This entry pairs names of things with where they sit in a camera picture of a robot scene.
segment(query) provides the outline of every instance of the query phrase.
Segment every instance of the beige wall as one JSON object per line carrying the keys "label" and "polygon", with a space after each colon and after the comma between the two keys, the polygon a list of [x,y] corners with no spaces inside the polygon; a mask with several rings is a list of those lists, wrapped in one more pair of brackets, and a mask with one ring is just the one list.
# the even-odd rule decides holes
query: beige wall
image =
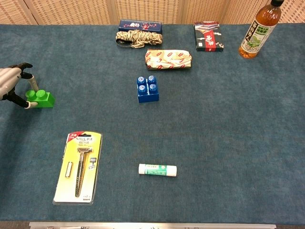
{"label": "beige wall", "polygon": [[[1,24],[118,24],[120,19],[251,23],[270,0],[0,0]],[[305,22],[305,0],[285,0],[280,22]]]}

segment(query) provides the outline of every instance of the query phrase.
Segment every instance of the wrapped package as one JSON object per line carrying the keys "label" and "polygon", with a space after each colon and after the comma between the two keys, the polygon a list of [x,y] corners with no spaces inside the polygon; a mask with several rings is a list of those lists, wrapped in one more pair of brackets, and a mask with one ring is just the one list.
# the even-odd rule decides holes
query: wrapped package
{"label": "wrapped package", "polygon": [[192,56],[185,50],[148,49],[145,63],[149,70],[190,68]]}

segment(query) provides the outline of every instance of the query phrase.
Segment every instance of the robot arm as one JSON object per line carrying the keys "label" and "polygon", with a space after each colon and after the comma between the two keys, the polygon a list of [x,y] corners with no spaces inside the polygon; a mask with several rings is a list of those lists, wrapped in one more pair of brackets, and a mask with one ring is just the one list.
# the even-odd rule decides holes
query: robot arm
{"label": "robot arm", "polygon": [[20,79],[27,79],[34,91],[38,91],[38,85],[34,76],[26,73],[25,68],[31,68],[29,63],[12,65],[7,68],[0,68],[0,100],[9,100],[26,109],[35,107],[37,103],[27,102],[15,94],[15,86]]}

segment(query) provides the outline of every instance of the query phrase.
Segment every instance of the bottle label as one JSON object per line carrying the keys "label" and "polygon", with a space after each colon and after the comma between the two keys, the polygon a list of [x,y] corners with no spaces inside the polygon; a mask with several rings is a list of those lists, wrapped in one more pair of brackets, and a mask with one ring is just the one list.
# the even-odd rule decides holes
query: bottle label
{"label": "bottle label", "polygon": [[166,166],[145,165],[145,174],[166,176]]}
{"label": "bottle label", "polygon": [[241,44],[242,49],[249,53],[259,52],[274,28],[275,25],[264,26],[254,20]]}

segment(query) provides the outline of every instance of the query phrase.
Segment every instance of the blue box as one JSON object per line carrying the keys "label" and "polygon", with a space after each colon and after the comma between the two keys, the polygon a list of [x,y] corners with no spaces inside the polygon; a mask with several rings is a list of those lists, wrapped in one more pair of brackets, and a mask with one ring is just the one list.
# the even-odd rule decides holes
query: blue box
{"label": "blue box", "polygon": [[156,21],[135,21],[121,19],[119,31],[142,30],[146,32],[156,32],[162,34],[162,23]]}
{"label": "blue box", "polygon": [[148,79],[140,76],[137,79],[137,91],[139,103],[159,100],[157,79],[153,75],[149,76]]}

